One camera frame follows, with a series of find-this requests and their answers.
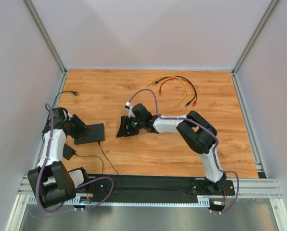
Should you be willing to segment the black network switch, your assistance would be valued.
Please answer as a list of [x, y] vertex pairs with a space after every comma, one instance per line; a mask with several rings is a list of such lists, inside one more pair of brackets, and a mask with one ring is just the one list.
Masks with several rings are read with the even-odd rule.
[[104, 123], [88, 125], [83, 135], [74, 139], [75, 145], [105, 141]]

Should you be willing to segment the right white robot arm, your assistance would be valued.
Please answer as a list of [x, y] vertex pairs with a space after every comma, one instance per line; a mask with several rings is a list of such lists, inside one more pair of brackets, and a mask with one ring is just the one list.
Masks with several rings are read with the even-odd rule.
[[196, 111], [172, 117], [152, 115], [141, 103], [133, 106], [126, 102], [128, 115], [122, 116], [117, 137], [129, 137], [145, 129], [149, 133], [179, 133], [192, 151], [200, 155], [205, 169], [206, 187], [210, 191], [222, 190], [226, 174], [220, 170], [216, 156], [216, 129]]

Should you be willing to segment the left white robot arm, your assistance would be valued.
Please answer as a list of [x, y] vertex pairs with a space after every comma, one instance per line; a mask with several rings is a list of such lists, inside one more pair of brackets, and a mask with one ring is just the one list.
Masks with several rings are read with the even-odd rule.
[[87, 125], [65, 108], [49, 110], [50, 117], [44, 127], [44, 149], [35, 169], [28, 172], [28, 180], [37, 203], [47, 209], [75, 198], [77, 187], [88, 180], [84, 168], [67, 171], [62, 163], [68, 136], [75, 142], [88, 135]]

